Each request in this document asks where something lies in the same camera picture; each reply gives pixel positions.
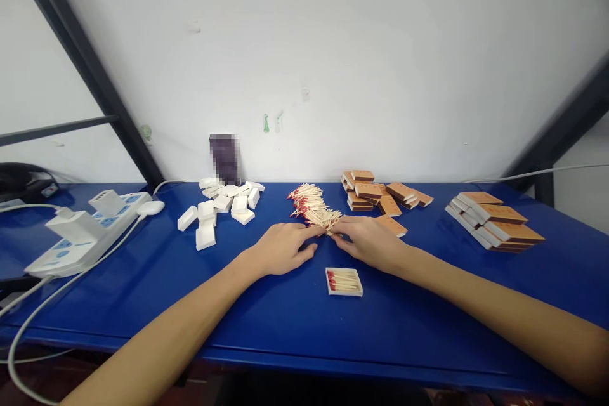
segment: black metal frame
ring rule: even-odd
[[[152,188],[164,181],[163,175],[154,161],[152,154],[140,136],[140,132],[133,122],[127,108],[122,102],[112,81],[106,73],[103,65],[93,49],[89,39],[74,15],[67,0],[34,0],[45,19],[55,32],[55,35],[69,55],[72,63],[80,73],[83,81],[89,88],[93,98],[100,106],[104,114],[102,118],[88,119],[85,121],[71,122],[74,128],[68,128],[69,124],[61,124],[34,131],[17,132],[2,135],[1,141],[5,144],[27,141],[41,138],[51,134],[79,128],[91,127],[109,123],[119,137],[125,149],[135,162],[148,185]]]
[[[23,141],[35,140],[44,138],[54,134],[66,133],[69,131],[80,130],[83,128],[95,127],[103,124],[110,124],[119,120],[117,115],[94,117],[85,119],[84,121],[66,122],[65,124],[56,124],[50,127],[41,127],[31,130],[23,130],[21,132],[0,134],[0,146],[9,144],[21,143]]]
[[[571,98],[562,113],[509,169],[506,176],[552,168],[607,112],[609,112],[609,58],[598,65],[588,81]],[[535,186],[535,198],[554,206],[554,177],[551,173],[507,181],[525,192]]]

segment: stack of matchboxes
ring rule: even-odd
[[[368,170],[345,171],[341,177],[347,192],[347,204],[352,211],[371,211],[378,206],[384,215],[397,217],[402,214],[398,205],[406,209],[426,207],[433,198],[399,182],[389,185],[374,182]]]
[[[445,208],[485,249],[520,253],[546,239],[524,216],[487,192],[461,192]]]

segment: hand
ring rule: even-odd
[[[331,228],[332,233],[344,233],[353,242],[332,235],[336,245],[352,257],[382,272],[410,280],[410,269],[415,267],[427,252],[405,244],[374,218],[343,216]]]
[[[305,227],[304,224],[275,224],[249,249],[241,255],[246,256],[253,268],[259,269],[260,277],[282,275],[298,268],[313,258],[316,243],[298,251],[311,237],[325,233],[324,227]]]

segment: black object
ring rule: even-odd
[[[209,135],[209,149],[222,182],[225,185],[241,185],[238,139],[231,134]]]
[[[44,138],[54,134],[66,133],[73,130],[95,127],[101,124],[118,121],[116,115],[94,117],[85,119],[84,121],[66,122],[65,124],[57,124],[50,127],[41,127],[31,130],[23,130],[21,132],[0,134],[0,146],[9,144],[21,143],[22,141],[35,140],[36,138]]]
[[[44,168],[30,164],[0,163],[0,204],[11,200],[40,203],[57,190],[57,181]]]
[[[521,158],[509,169],[506,176],[530,173],[552,168],[554,164],[577,143],[609,111],[609,56],[598,65],[591,77],[578,88],[570,103],[557,118],[543,131]],[[550,179],[530,176],[507,181],[506,184],[526,191],[535,183],[535,198],[546,204],[550,191],[543,190]]]
[[[535,200],[554,207],[554,173],[537,174],[534,176]]]
[[[133,159],[149,188],[164,181],[163,175],[133,123],[118,92],[101,65],[67,0],[34,0],[106,116],[117,116],[110,125]]]

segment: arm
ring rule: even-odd
[[[445,298],[579,390],[607,393],[607,330],[404,244],[372,218],[343,216],[332,231],[349,235],[332,238],[353,257]]]
[[[302,224],[273,225],[258,243],[144,327],[62,402],[151,405],[198,352],[235,300],[261,277],[285,274],[313,257],[302,243],[324,233]]]

